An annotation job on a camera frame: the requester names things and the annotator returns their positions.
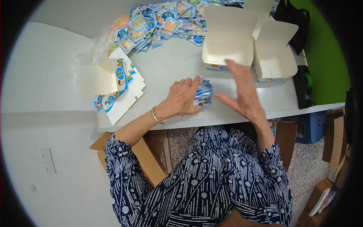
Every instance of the green tape roll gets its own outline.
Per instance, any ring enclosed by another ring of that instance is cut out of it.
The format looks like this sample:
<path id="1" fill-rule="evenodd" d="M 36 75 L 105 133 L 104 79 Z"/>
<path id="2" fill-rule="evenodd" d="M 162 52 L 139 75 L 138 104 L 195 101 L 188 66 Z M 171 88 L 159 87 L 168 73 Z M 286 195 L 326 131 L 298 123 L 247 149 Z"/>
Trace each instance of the green tape roll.
<path id="1" fill-rule="evenodd" d="M 313 80 L 312 80 L 310 74 L 308 74 L 308 73 L 304 73 L 304 76 L 307 80 L 307 88 L 309 89 L 313 85 Z"/>

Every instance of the woman's hand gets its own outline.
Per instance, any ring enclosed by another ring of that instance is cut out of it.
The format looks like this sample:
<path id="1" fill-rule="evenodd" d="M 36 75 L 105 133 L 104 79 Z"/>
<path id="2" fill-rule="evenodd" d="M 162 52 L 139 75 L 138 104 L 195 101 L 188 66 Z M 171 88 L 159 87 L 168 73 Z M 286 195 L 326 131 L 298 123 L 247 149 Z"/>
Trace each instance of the woman's hand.
<path id="1" fill-rule="evenodd" d="M 194 98 L 200 83 L 200 77 L 175 81 L 170 87 L 168 97 L 154 109 L 155 117 L 159 121 L 180 115 L 193 115 L 200 109 L 194 106 Z"/>
<path id="2" fill-rule="evenodd" d="M 225 62 L 237 84 L 237 99 L 222 93 L 215 94 L 214 97 L 252 123 L 266 119 L 265 111 L 257 97 L 250 69 L 235 63 L 233 60 L 226 59 Z"/>

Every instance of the blue stool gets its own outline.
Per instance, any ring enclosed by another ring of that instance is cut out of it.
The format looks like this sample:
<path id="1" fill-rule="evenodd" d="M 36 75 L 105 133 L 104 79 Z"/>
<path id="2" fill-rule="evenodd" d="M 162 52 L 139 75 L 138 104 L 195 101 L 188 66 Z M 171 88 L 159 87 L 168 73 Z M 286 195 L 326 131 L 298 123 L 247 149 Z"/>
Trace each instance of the blue stool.
<path id="1" fill-rule="evenodd" d="M 312 144 L 325 134 L 326 110 L 297 116 L 302 122 L 303 137 L 296 137 L 297 143 Z"/>

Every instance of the silver bangle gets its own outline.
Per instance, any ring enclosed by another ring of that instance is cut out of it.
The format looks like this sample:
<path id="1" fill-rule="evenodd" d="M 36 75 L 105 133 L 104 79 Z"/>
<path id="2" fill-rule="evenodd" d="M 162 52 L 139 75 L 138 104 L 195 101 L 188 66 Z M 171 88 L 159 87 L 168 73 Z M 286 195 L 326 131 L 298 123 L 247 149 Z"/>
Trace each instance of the silver bangle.
<path id="1" fill-rule="evenodd" d="M 155 108 L 155 106 L 153 107 L 153 108 L 151 108 L 151 115 L 155 118 L 155 120 L 159 123 L 159 124 L 165 124 L 165 122 L 166 122 L 166 119 L 165 120 L 163 120 L 163 121 L 159 121 L 156 117 L 155 117 L 155 113 L 154 113 L 154 108 Z"/>

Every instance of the blue and white patterned shirt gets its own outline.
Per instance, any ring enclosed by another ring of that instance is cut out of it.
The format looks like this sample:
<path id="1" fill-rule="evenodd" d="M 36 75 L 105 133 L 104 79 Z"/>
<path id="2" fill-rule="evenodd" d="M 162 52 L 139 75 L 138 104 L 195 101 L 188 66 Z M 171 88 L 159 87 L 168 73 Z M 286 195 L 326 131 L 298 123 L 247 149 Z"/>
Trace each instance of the blue and white patterned shirt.
<path id="1" fill-rule="evenodd" d="M 154 189 L 131 146 L 106 145 L 112 204 L 121 226 L 217 226 L 236 207 L 247 220 L 291 224 L 291 192 L 279 146 L 261 150 L 236 129 L 205 127 Z"/>

